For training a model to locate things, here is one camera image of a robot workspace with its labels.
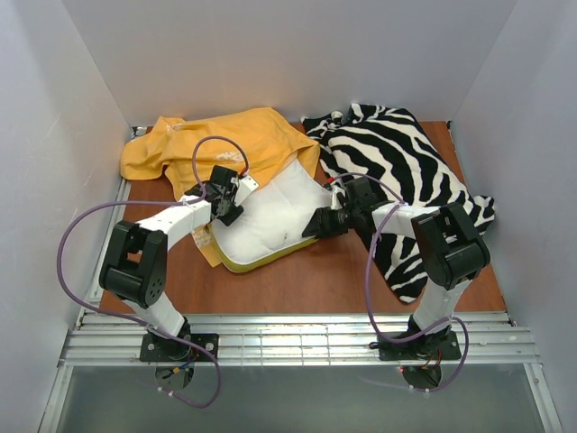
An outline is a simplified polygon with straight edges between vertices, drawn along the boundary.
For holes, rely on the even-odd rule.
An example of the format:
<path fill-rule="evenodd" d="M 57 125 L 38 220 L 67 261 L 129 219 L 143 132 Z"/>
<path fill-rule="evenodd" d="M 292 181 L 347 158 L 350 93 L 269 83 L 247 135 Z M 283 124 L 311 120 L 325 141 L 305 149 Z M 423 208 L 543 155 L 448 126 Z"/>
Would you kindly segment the white pillow yellow edge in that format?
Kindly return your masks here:
<path fill-rule="evenodd" d="M 294 160 L 243 202 L 232 224 L 211 223 L 215 258 L 230 272 L 246 273 L 294 253 L 315 241 L 302 233 L 314 212 L 330 205 L 330 193 Z"/>

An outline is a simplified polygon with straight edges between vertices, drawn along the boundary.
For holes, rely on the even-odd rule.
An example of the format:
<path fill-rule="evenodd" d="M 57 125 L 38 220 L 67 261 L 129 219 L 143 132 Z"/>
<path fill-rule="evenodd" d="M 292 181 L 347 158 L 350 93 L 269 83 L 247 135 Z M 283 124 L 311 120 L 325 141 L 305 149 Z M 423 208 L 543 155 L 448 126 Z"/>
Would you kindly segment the yellow pillowcase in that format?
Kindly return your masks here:
<path fill-rule="evenodd" d="M 166 177 L 175 199 L 181 199 L 198 182 L 208 181 L 216 165 L 252 176 L 261 189 L 294 160 L 314 178 L 319 154 L 318 142 L 276 110 L 262 107 L 188 122 L 161 117 L 148 134 L 124 146 L 120 173 L 130 181 Z M 217 266 L 210 225 L 192 236 L 208 263 Z"/>

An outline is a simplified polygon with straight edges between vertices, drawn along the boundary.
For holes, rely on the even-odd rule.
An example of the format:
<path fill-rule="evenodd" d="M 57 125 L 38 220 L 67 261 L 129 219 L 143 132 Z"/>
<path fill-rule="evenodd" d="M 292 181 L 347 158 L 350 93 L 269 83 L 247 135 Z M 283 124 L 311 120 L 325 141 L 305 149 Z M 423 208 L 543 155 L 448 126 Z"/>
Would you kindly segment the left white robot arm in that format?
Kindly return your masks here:
<path fill-rule="evenodd" d="M 100 270 L 100 287 L 161 338 L 182 339 L 187 321 L 165 293 L 169 250 L 215 220 L 230 226 L 258 187 L 250 175 L 216 165 L 209 180 L 186 191 L 177 205 L 135 223 L 117 223 Z"/>

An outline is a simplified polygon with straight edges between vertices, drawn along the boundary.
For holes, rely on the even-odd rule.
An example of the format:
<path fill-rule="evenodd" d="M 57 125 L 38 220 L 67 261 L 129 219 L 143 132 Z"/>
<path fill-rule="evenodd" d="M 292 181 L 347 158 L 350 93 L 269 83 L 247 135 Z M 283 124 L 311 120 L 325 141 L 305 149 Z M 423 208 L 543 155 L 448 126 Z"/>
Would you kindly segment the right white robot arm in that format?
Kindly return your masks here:
<path fill-rule="evenodd" d="M 385 184 L 361 173 L 341 187 L 335 183 L 330 179 L 326 184 L 330 206 L 314 211 L 302 235 L 325 239 L 351 229 L 365 230 L 371 235 L 371 258 L 385 235 L 414 240 L 427 277 L 422 299 L 405 332 L 397 336 L 379 332 L 370 347 L 398 358 L 437 354 L 452 342 L 459 299 L 490 263 L 490 252 L 479 231 L 459 203 L 415 207 L 402 198 L 385 200 L 380 197 Z"/>

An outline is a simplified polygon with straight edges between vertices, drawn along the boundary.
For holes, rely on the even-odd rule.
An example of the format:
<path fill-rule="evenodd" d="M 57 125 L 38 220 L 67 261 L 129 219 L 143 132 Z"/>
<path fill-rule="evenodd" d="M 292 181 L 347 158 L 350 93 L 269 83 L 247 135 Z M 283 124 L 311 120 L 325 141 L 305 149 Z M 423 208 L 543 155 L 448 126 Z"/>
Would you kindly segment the zebra striped blanket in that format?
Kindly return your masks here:
<path fill-rule="evenodd" d="M 405 108 L 353 103 L 347 112 L 304 117 L 306 135 L 320 145 L 320 165 L 338 185 L 364 173 L 387 201 L 416 207 L 459 203 L 479 233 L 496 218 L 489 196 L 471 194 Z"/>

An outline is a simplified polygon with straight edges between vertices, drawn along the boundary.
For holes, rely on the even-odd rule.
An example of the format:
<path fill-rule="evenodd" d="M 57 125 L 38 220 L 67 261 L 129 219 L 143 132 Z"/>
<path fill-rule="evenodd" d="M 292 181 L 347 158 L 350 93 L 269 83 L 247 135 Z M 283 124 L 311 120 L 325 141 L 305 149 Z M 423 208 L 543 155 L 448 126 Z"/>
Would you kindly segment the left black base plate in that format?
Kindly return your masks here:
<path fill-rule="evenodd" d="M 220 336 L 214 333 L 192 334 L 190 340 L 207 350 L 214 358 L 218 357 L 218 347 Z M 209 362 L 209 357 L 199 352 L 189 345 L 175 342 L 172 339 L 166 339 L 161 336 L 147 333 L 142 338 L 141 350 L 139 354 L 141 362 L 172 362 L 185 363 L 192 360 L 193 362 Z"/>

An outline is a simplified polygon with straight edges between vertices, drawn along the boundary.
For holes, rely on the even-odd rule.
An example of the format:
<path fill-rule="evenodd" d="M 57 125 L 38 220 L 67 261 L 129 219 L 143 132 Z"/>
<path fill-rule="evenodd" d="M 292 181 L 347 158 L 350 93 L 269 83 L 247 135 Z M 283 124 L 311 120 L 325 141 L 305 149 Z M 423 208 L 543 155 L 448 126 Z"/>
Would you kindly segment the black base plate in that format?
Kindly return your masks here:
<path fill-rule="evenodd" d="M 453 331 L 440 336 L 421 336 L 419 339 L 392 344 L 378 337 L 370 343 L 370 348 L 377 350 L 381 361 L 458 361 L 462 358 L 457 335 Z"/>
<path fill-rule="evenodd" d="M 218 347 L 220 336 L 214 333 L 192 334 L 190 340 L 207 350 L 214 358 L 218 357 Z M 142 338 L 141 350 L 139 354 L 141 362 L 172 362 L 185 363 L 192 360 L 193 362 L 209 362 L 209 357 L 199 352 L 189 345 L 175 342 L 172 339 L 166 339 L 161 336 L 147 333 Z"/>

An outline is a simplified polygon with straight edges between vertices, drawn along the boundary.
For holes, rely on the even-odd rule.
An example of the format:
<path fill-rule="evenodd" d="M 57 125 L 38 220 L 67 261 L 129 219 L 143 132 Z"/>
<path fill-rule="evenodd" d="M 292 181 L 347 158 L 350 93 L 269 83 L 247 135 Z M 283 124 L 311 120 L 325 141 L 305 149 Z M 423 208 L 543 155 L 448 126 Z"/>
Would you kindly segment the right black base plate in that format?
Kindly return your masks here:
<path fill-rule="evenodd" d="M 457 335 L 453 331 L 440 336 L 421 336 L 419 339 L 392 344 L 378 337 L 370 343 L 370 348 L 377 350 L 381 361 L 458 361 L 462 358 Z"/>

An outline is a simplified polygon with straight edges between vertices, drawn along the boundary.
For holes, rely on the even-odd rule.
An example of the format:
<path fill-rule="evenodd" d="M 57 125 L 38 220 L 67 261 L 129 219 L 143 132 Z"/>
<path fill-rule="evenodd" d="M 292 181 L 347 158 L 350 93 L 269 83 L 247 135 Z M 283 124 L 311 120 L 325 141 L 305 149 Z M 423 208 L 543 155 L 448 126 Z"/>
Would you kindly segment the aluminium rail frame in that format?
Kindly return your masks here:
<path fill-rule="evenodd" d="M 168 292 L 197 332 L 220 337 L 224 386 L 196 410 L 158 392 L 139 361 L 142 329 L 82 311 L 64 345 L 44 432 L 559 432 L 542 356 L 508 314 L 495 273 L 464 294 L 466 365 L 443 361 L 448 386 L 409 389 L 382 362 L 364 310 L 399 332 L 409 307 L 366 261 L 354 234 L 314 244 L 244 275 L 212 268 L 191 238 L 169 254 Z"/>

